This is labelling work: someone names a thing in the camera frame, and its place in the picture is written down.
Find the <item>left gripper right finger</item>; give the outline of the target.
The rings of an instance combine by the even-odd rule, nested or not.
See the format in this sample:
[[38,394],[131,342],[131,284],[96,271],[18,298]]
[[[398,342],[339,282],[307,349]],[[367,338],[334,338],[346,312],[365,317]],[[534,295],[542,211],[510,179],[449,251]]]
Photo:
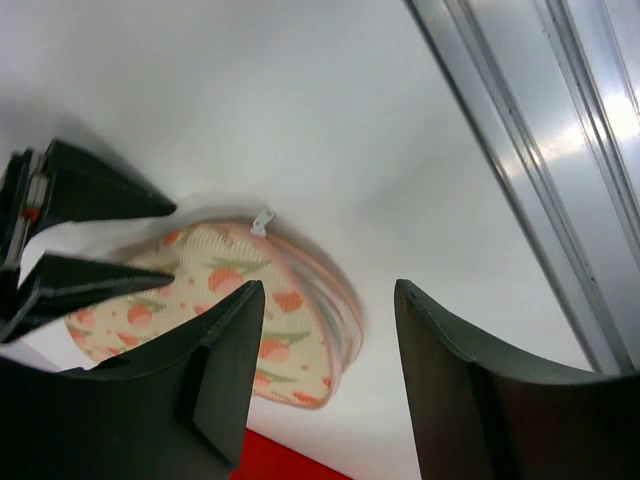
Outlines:
[[635,479],[639,377],[517,348],[413,282],[394,291],[405,389],[425,479]]

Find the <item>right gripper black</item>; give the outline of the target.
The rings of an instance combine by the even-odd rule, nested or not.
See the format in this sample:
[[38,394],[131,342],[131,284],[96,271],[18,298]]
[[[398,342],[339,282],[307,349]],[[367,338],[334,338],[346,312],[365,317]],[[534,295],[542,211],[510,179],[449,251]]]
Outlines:
[[112,298],[171,284],[171,274],[44,254],[18,281],[32,235],[64,223],[165,217],[176,204],[130,169],[61,139],[14,153],[1,176],[1,341]]

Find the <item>floral pink laundry bag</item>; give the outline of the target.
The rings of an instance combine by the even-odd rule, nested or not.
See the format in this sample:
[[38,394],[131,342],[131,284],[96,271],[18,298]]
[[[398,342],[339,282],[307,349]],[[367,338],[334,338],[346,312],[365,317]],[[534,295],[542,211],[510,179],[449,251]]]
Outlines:
[[126,251],[126,266],[171,283],[68,314],[72,340],[99,363],[211,315],[237,342],[233,362],[253,372],[255,396],[324,407],[362,348],[362,315],[337,272],[272,220],[201,221]]

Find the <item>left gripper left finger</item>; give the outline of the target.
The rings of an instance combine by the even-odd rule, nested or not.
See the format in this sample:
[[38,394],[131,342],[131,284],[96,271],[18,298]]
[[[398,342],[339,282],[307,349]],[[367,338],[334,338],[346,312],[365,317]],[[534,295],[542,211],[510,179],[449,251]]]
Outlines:
[[227,479],[252,371],[211,315],[93,369],[1,362],[5,479]]

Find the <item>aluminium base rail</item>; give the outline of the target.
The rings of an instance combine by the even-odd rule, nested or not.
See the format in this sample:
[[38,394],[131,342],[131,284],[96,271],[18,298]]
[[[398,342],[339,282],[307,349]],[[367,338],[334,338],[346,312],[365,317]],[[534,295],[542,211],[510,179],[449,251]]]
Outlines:
[[591,366],[639,367],[639,5],[412,1]]

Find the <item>red plastic bin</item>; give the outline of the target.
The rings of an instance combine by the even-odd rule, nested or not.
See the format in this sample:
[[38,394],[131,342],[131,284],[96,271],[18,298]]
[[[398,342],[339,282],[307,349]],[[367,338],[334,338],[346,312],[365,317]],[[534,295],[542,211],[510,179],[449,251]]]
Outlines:
[[347,480],[348,476],[247,429],[231,480]]

